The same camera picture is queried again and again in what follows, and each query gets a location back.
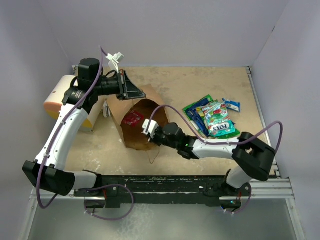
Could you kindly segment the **green yellow candy packet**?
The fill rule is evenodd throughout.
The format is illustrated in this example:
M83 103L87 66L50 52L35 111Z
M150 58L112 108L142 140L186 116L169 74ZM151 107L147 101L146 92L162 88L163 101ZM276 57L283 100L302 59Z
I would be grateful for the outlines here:
M207 124L207 120L206 120L206 117L205 117L205 111L210 110L211 107L215 106L218 103L219 102L217 100L215 100L215 101L209 102L208 104L206 104L204 106L199 106L199 107L195 108L196 112L198 113L198 115L203 120L203 123L204 123L206 128L208 127L208 124Z

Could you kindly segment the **blue snack packet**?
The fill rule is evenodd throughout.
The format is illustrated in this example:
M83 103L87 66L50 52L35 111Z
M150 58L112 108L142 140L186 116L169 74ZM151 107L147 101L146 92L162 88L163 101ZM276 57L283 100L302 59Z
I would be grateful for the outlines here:
M222 101L225 103L226 107L229 110L233 110L235 112L240 113L241 112L241 103L229 99L222 98Z

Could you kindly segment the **brown paper bag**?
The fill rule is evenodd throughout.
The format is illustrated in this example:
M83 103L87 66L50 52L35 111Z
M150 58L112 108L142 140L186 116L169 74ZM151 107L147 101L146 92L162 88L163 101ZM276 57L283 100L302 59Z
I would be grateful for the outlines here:
M152 85L143 85L140 88L146 94L145 98L118 100L112 95L107 98L107 104L124 146L128 149L146 152L156 149L157 145L148 141L148 138L142 133L142 125L146 119L151 117L153 111L158 106L164 105L165 102ZM131 110L135 110L144 116L144 119L136 126L122 123L125 115Z

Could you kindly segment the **red green Fox's candy packet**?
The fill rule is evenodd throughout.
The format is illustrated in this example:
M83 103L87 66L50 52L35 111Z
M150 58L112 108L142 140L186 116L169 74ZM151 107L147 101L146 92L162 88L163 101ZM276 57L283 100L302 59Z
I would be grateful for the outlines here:
M215 138L233 134L236 132L236 128L231 121L225 102L218 102L205 111L205 118L207 122L207 129L211 135Z

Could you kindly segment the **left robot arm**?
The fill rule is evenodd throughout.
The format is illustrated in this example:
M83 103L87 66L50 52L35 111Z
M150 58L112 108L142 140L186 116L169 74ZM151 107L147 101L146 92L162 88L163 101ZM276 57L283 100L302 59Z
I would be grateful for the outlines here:
M72 79L64 93L59 117L47 142L33 161L24 163L22 171L37 191L45 190L61 196L80 189L85 189L91 196L98 196L103 191L98 174L84 170L65 171L77 132L100 96L114 96L120 101L146 96L130 81L126 71L119 69L122 54L108 54L106 58L110 67L106 75L98 59L80 61L78 76Z

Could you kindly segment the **blue Kettle chips bag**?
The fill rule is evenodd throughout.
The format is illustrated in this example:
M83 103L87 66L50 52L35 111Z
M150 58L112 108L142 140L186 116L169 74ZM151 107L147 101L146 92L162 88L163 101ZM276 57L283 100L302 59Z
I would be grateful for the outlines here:
M205 97L205 98L199 100L198 102L193 103L191 106L188 106L184 110L184 112L186 113L188 118L195 123L195 125L204 134L205 137L209 136L209 131L206 128L206 126L205 126L203 120L201 119L201 117L198 115L198 113L196 111L196 107L205 106L206 104L208 104L208 103L210 103L212 101L213 100L211 98L206 98Z

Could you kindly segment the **green white snack packet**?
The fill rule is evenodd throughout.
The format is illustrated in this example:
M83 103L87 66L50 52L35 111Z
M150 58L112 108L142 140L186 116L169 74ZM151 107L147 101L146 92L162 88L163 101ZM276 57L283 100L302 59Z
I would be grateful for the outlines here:
M205 107L207 105L210 105L212 103L218 103L219 101L217 99L213 100L213 98L208 94L201 100L194 102L185 108L183 108L183 112L187 116L187 118L190 120L191 124L194 126L194 128L204 137L215 137L214 135L209 133L209 130L207 129L207 125L205 122L205 118L203 114L198 113L197 108Z

